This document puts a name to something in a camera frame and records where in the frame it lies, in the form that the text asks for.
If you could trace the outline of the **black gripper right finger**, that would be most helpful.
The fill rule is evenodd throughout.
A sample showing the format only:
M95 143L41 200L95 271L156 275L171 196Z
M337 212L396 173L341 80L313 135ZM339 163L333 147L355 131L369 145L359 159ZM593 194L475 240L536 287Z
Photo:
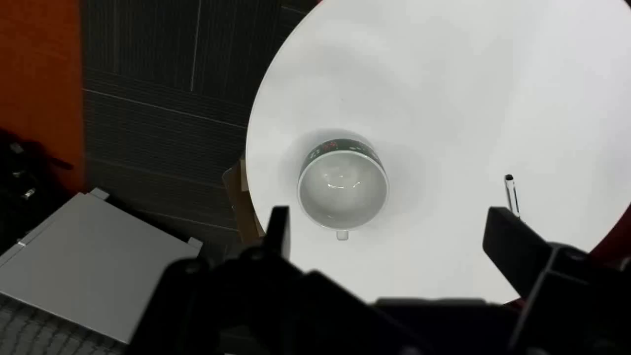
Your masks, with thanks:
M483 251L521 299L534 303L552 297L558 248L507 206L487 210Z

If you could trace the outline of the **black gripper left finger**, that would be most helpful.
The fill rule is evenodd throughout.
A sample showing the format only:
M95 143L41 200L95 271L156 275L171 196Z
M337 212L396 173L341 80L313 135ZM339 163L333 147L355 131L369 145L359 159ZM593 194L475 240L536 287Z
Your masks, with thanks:
M262 246L274 253L290 251L290 206L278 204L272 208Z

